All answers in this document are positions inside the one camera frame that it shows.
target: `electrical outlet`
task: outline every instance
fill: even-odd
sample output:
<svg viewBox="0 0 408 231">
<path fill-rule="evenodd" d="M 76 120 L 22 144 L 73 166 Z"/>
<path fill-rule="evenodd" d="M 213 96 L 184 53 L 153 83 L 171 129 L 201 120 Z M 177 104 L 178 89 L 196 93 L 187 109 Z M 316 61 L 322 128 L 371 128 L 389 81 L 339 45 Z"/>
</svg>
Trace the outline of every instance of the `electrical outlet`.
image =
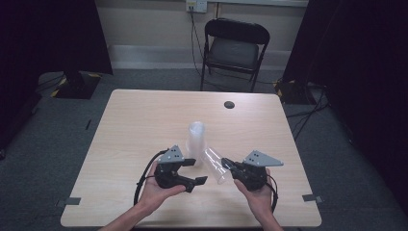
<svg viewBox="0 0 408 231">
<path fill-rule="evenodd" d="M 194 9 L 197 7 L 196 0 L 186 0 L 186 11 L 187 12 L 194 12 Z"/>
<path fill-rule="evenodd" d="M 207 12 L 207 0 L 186 0 L 186 11 L 195 13 Z"/>
</svg>

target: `wooden table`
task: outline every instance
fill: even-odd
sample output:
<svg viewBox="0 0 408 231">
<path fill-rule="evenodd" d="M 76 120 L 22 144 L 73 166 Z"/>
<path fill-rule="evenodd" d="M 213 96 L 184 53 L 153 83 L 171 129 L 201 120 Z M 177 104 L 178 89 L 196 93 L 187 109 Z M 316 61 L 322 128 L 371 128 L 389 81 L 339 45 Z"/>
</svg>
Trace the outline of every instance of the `wooden table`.
<svg viewBox="0 0 408 231">
<path fill-rule="evenodd" d="M 224 107 L 232 101 L 235 108 Z M 305 170 L 274 94 L 115 90 L 101 118 L 61 223 L 67 227 L 104 226 L 133 205 L 136 183 L 149 160 L 178 144 L 187 156 L 189 124 L 206 125 L 207 143 L 223 157 L 241 162 L 256 149 L 284 162 L 269 167 L 278 184 L 275 216 L 282 226 L 321 224 Z M 183 192 L 139 223 L 142 227 L 259 227 L 232 180 L 218 185 L 204 166 L 181 167 L 181 175 L 208 175 L 205 185 Z"/>
</svg>

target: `forearm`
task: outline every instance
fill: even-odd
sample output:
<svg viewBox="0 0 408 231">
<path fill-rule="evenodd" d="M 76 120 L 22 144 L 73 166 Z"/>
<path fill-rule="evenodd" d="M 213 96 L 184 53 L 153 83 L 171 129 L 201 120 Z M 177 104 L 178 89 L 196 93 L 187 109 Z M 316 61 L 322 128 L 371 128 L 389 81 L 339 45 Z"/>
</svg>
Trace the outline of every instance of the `forearm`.
<svg viewBox="0 0 408 231">
<path fill-rule="evenodd" d="M 256 219 L 261 223 L 264 231 L 283 231 L 272 211 L 270 211 L 270 213 L 264 213 Z"/>
<path fill-rule="evenodd" d="M 139 223 L 142 219 L 146 218 L 150 214 L 151 213 L 149 213 L 141 204 L 137 204 L 100 230 L 131 230 L 137 223 Z"/>
</svg>

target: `black curtain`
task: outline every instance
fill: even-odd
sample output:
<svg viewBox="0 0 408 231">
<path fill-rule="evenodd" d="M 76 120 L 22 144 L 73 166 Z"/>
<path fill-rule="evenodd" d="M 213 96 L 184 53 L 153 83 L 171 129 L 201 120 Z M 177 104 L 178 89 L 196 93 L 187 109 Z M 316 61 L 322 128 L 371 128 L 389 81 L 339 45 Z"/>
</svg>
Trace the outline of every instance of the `black curtain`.
<svg viewBox="0 0 408 231">
<path fill-rule="evenodd" d="M 407 15 L 404 0 L 310 0 L 283 80 L 327 86 L 353 144 L 408 215 Z"/>
<path fill-rule="evenodd" d="M 1 1 L 0 45 L 0 148 L 27 113 L 42 73 L 113 73 L 93 0 Z"/>
</svg>

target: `baseboard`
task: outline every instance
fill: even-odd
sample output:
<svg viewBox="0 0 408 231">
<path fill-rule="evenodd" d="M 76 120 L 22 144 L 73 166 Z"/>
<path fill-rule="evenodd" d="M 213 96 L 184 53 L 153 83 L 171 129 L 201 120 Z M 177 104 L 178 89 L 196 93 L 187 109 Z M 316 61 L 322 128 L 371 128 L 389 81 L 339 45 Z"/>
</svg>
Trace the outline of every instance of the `baseboard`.
<svg viewBox="0 0 408 231">
<path fill-rule="evenodd" d="M 152 47 L 132 45 L 109 45 L 113 69 L 201 68 L 202 58 L 194 49 L 195 65 L 191 48 Z M 261 69 L 284 70 L 291 51 L 267 51 Z"/>
</svg>

